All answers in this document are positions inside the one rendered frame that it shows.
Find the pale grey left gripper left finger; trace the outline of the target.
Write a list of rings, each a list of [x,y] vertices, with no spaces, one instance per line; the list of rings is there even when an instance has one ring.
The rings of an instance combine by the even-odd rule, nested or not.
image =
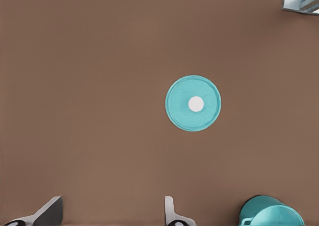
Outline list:
[[[3,226],[61,226],[63,196],[54,196],[32,215],[13,219]]]

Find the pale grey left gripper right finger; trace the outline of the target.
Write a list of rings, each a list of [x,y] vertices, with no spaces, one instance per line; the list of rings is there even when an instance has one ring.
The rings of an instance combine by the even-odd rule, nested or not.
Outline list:
[[[175,212],[174,199],[165,196],[165,225],[166,226],[196,226],[195,220]]]

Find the teal pot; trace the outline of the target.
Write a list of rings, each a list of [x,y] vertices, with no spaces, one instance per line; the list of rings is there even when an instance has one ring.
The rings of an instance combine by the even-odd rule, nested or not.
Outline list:
[[[240,226],[303,226],[301,215],[275,197],[257,195],[248,199],[239,213]]]

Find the teal pot lid, white knob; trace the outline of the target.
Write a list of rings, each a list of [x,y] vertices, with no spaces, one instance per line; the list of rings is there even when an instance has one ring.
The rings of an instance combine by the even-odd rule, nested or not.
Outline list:
[[[199,75],[188,75],[172,84],[165,99],[166,113],[178,128],[198,132],[211,126],[221,111],[216,85]]]

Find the silver frame post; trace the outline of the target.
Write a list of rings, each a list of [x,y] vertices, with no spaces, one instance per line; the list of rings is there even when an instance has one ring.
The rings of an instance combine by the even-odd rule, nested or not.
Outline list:
[[[319,16],[319,0],[282,0],[281,10]]]

